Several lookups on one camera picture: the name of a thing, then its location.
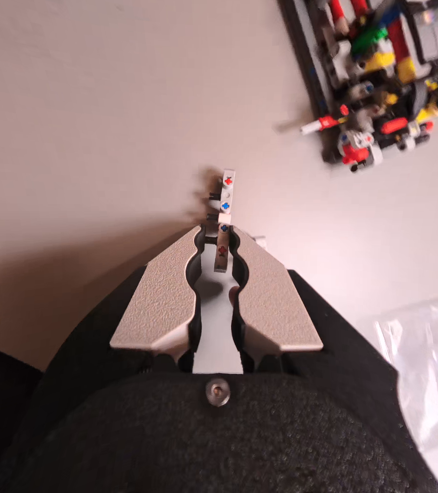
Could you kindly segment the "lego car chassis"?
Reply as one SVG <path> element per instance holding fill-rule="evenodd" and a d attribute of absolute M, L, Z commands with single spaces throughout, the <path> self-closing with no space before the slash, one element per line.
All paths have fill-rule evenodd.
<path fill-rule="evenodd" d="M 322 158 L 352 173 L 426 144 L 438 119 L 438 1 L 277 1 Z"/>

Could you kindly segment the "empty clear plastic bag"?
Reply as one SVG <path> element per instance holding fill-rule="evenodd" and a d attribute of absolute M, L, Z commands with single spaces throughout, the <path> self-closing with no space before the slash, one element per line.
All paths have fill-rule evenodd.
<path fill-rule="evenodd" d="M 372 321 L 380 352 L 398 373 L 397 397 L 423 454 L 438 453 L 438 299 Z"/>

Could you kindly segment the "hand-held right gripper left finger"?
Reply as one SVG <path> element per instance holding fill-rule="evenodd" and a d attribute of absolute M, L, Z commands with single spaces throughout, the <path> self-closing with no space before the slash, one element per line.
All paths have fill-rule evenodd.
<path fill-rule="evenodd" d="M 166 354 L 195 353 L 202 334 L 201 298 L 205 228 L 197 225 L 153 258 L 115 330 L 110 347 Z"/>

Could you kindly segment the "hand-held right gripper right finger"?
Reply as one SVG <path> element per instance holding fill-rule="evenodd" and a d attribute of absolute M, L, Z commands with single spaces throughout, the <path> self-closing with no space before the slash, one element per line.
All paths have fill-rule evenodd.
<path fill-rule="evenodd" d="M 323 342 L 284 265 L 236 226 L 230 233 L 234 295 L 232 336 L 242 363 L 313 353 Z"/>

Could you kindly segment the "grey lego beam assembly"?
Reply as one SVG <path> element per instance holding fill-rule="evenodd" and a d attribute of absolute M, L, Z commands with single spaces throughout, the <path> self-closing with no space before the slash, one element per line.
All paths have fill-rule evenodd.
<path fill-rule="evenodd" d="M 218 185 L 209 194 L 211 212 L 206 217 L 205 242 L 215 247 L 213 270 L 216 274 L 225 274 L 228 269 L 235 183 L 235 170 L 225 169 L 218 177 Z"/>

